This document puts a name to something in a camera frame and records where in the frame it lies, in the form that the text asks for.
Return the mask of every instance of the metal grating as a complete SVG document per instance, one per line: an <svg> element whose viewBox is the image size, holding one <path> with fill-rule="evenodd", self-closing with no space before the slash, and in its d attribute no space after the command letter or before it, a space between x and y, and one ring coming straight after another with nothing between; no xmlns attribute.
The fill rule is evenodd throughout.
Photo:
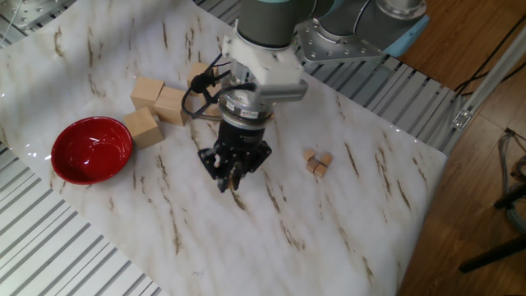
<svg viewBox="0 0 526 296"><path fill-rule="evenodd" d="M200 8L233 25L239 0L195 0ZM302 56L301 47L296 53ZM437 81L392 57L369 62L316 65L305 72L418 140L449 155L462 132L450 127L460 97Z"/></svg>
<svg viewBox="0 0 526 296"><path fill-rule="evenodd" d="M0 295L166 295L2 144L0 238Z"/></svg>
<svg viewBox="0 0 526 296"><path fill-rule="evenodd" d="M35 32L66 11L76 0L24 0L18 13L14 15L20 0L0 0L0 40L6 34L1 48L14 44L27 35ZM13 19L12 27L7 30Z"/></svg>

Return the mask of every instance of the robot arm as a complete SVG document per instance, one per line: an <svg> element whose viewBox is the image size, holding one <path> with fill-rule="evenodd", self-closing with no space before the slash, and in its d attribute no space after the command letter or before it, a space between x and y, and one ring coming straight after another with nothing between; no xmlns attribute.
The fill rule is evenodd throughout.
<svg viewBox="0 0 526 296"><path fill-rule="evenodd" d="M423 0L244 0L237 24L224 37L222 54L230 61L230 70L221 79L223 89L219 97L209 102L217 100L221 111L218 139L212 148L198 152L219 190L237 190L241 178L256 171L271 154L263 135L265 125L273 117L274 105L298 101L307 92L307 83L301 79L302 64L290 46L298 23L315 20L310 21L312 28L302 28L298 34L304 48L325 42L332 46L331 53L341 50L348 55L347 40L363 42L361 30L365 37L378 40L379 49L390 46L420 21L425 11L422 3ZM389 27L377 25L378 20ZM326 62L332 54L326 56L321 58L318 54L316 62ZM310 57L316 57L314 49Z"/></svg>

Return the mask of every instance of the chair leg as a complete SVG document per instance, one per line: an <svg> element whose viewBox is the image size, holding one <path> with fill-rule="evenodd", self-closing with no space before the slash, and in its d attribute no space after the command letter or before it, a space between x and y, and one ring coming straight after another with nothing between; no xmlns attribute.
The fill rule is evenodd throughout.
<svg viewBox="0 0 526 296"><path fill-rule="evenodd" d="M503 243L488 252L474 257L473 259L464 261L460 264L459 270L463 273L468 273L524 249L526 249L526 235L521 235L520 237L510 240L508 243Z"/></svg>

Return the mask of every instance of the red bowl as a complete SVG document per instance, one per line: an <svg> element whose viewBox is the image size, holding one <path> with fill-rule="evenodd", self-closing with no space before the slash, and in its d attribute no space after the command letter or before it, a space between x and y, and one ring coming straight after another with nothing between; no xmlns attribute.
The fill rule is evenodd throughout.
<svg viewBox="0 0 526 296"><path fill-rule="evenodd" d="M65 181L91 185L118 173L132 149L132 135L122 123L106 117L84 118L58 135L51 165Z"/></svg>

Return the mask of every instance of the metal mounting plate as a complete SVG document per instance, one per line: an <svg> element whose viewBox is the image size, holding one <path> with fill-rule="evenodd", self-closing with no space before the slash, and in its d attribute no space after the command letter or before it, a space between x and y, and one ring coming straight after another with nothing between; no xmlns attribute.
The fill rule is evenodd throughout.
<svg viewBox="0 0 526 296"><path fill-rule="evenodd" d="M330 39L316 21L306 21L297 26L298 46L302 47L306 62L368 61L384 56L379 49L357 36Z"/></svg>

